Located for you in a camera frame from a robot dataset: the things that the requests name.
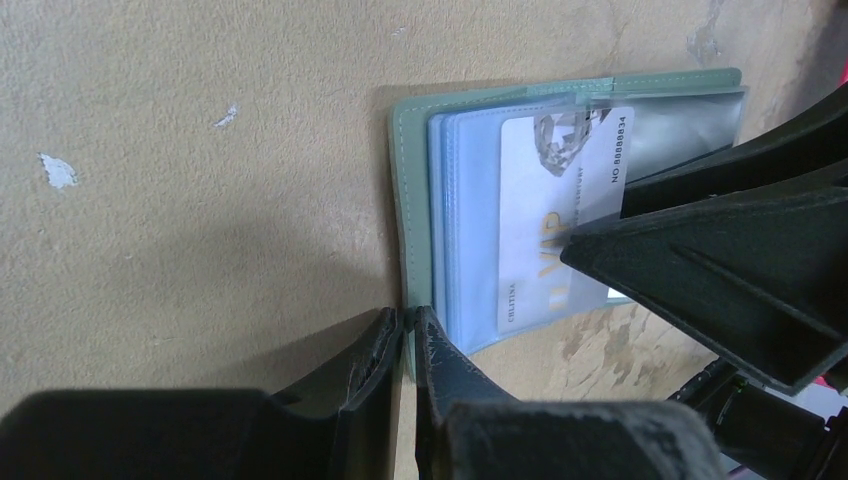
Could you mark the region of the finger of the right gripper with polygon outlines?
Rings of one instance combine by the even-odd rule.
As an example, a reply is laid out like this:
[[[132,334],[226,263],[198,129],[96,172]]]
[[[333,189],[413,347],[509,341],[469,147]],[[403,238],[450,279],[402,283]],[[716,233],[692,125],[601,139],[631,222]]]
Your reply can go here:
[[[779,391],[847,355],[844,187],[588,224],[561,258]]]
[[[847,86],[738,146],[629,182],[621,216],[770,185],[847,157]]]

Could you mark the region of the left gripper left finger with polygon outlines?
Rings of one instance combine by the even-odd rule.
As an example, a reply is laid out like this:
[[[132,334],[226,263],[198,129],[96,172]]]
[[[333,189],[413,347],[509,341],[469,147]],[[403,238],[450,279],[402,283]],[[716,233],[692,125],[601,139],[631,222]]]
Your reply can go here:
[[[403,326],[391,308],[290,386],[52,390],[1,421],[5,479],[387,479]]]

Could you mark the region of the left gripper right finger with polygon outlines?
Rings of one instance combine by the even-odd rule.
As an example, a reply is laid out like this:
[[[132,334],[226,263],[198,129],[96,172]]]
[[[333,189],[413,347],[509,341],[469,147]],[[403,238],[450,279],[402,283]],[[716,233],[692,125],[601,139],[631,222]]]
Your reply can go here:
[[[413,312],[422,479],[722,479],[705,422],[674,401],[521,401]]]

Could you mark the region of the white VIP card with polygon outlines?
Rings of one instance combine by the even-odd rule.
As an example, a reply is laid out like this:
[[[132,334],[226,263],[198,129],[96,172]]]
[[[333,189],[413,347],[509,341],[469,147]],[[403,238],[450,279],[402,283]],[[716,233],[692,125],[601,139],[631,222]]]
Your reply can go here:
[[[608,289],[563,263],[572,231],[618,218],[631,107],[510,118],[501,127],[497,325],[512,335],[602,306]]]

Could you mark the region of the green card holder wallet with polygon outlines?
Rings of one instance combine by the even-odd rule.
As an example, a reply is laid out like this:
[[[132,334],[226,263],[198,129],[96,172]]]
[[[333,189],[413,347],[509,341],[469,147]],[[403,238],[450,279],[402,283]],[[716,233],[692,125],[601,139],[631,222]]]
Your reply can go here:
[[[730,148],[736,68],[413,96],[388,134],[403,301],[471,355],[627,297],[561,262],[576,226],[615,219],[625,186]]]

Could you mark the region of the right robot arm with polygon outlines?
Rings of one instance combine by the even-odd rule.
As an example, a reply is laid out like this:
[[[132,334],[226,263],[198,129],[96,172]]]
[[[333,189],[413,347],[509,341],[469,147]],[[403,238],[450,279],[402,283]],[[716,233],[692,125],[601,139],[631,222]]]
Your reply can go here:
[[[843,479],[847,416],[789,402],[847,368],[847,89],[742,145],[635,181],[562,261],[716,353],[679,391],[766,479]]]

